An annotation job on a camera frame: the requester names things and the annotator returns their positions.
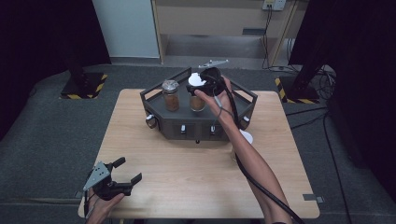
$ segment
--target human hand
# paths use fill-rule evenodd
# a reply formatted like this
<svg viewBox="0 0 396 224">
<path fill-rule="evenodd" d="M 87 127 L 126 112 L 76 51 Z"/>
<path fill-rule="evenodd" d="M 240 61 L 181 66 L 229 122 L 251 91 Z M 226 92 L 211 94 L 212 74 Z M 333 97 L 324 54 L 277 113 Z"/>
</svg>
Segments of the human hand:
<svg viewBox="0 0 396 224">
<path fill-rule="evenodd" d="M 113 207 L 118 204 L 125 195 L 123 193 L 118 194 L 116 197 L 112 198 L 109 201 L 105 201 L 97 195 L 93 195 L 90 198 L 90 211 L 88 219 L 86 223 L 89 224 L 98 224 L 103 223 L 105 219 L 108 217 L 108 214 L 111 212 Z"/>
<path fill-rule="evenodd" d="M 230 79 L 227 77 L 223 77 L 224 82 L 227 86 L 227 89 L 231 92 L 231 82 Z M 195 90 L 195 95 L 197 95 L 199 98 L 205 101 L 205 103 L 210 107 L 210 110 L 212 113 L 216 116 L 219 117 L 220 121 L 223 121 L 225 119 L 233 119 L 232 116 L 232 108 L 231 108 L 231 103 L 230 99 L 228 98 L 227 92 L 223 91 L 221 94 L 217 96 L 220 105 L 216 102 L 215 97 L 211 97 L 206 95 L 203 91 Z"/>
</svg>

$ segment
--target yellow black hazard tape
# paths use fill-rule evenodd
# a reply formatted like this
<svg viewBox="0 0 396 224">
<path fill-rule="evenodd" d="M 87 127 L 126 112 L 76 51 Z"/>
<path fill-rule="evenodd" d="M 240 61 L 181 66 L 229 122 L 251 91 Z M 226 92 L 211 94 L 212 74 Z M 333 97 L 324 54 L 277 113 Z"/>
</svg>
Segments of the yellow black hazard tape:
<svg viewBox="0 0 396 224">
<path fill-rule="evenodd" d="M 78 99 L 95 99 L 98 95 L 99 92 L 102 90 L 103 85 L 105 84 L 107 75 L 102 75 L 102 78 L 100 82 L 98 83 L 98 86 L 96 87 L 95 93 L 92 94 L 61 94 L 60 98 L 61 99 L 73 99 L 73 100 L 78 100 Z"/>
<path fill-rule="evenodd" d="M 283 103 L 292 103 L 292 104 L 319 104 L 320 103 L 320 101 L 317 99 L 289 99 L 288 96 L 286 95 L 285 90 L 283 89 L 282 83 L 280 82 L 280 79 L 278 77 L 275 79 L 275 83 L 276 83 L 277 89 L 279 90 L 279 97 Z"/>
</svg>

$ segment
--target hexagonal platform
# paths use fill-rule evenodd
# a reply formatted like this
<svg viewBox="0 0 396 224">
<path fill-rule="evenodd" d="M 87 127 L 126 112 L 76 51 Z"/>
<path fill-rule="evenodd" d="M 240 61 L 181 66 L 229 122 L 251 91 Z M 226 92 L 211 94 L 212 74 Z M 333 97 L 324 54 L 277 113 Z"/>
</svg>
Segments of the hexagonal platform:
<svg viewBox="0 0 396 224">
<path fill-rule="evenodd" d="M 162 82 L 140 92 L 150 128 L 160 131 L 167 139 L 199 141 L 228 141 L 217 118 L 208 106 L 200 112 L 190 109 L 190 94 L 186 85 L 191 76 L 191 68 L 169 77 L 179 84 L 179 109 L 175 112 L 166 110 L 162 93 Z M 245 130 L 253 114 L 257 95 L 230 80 L 233 89 L 238 120 Z"/>
</svg>

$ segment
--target wall outlet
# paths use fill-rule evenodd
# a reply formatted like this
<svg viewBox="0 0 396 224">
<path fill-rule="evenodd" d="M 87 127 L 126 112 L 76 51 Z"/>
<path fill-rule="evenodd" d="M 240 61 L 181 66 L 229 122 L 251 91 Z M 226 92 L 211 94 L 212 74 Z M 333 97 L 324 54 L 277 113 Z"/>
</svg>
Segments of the wall outlet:
<svg viewBox="0 0 396 224">
<path fill-rule="evenodd" d="M 281 11 L 285 7 L 286 0 L 264 0 L 262 4 L 263 10 L 269 10 L 270 8 L 273 11 Z"/>
</svg>

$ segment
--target white cabinet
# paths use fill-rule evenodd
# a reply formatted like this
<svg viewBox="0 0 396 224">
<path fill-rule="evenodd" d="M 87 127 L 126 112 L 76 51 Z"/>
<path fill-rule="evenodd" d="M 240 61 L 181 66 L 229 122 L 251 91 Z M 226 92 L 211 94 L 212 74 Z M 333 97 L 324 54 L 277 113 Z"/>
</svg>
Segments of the white cabinet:
<svg viewBox="0 0 396 224">
<path fill-rule="evenodd" d="M 160 58 L 150 0 L 93 0 L 110 57 Z"/>
</svg>

